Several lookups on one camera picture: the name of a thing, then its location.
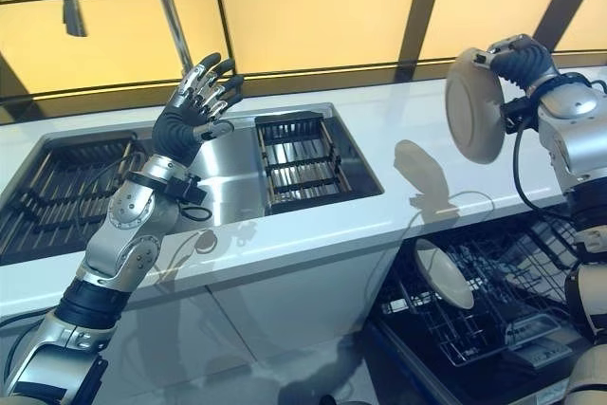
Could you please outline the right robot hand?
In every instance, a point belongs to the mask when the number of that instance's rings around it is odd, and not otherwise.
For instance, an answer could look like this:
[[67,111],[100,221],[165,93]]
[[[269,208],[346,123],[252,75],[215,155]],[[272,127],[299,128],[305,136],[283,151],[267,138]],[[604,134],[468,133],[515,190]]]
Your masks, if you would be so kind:
[[527,34],[518,34],[473,52],[476,66],[491,70],[531,95],[543,83],[560,75],[548,49]]

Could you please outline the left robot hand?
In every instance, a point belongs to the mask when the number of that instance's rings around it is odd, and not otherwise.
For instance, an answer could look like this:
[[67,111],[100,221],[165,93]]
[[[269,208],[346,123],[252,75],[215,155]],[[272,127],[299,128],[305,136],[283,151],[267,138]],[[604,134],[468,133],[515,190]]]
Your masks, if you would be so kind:
[[212,129],[243,99],[244,77],[221,78],[235,68],[218,52],[203,58],[182,78],[153,127],[155,153],[188,167],[201,145],[217,137]]

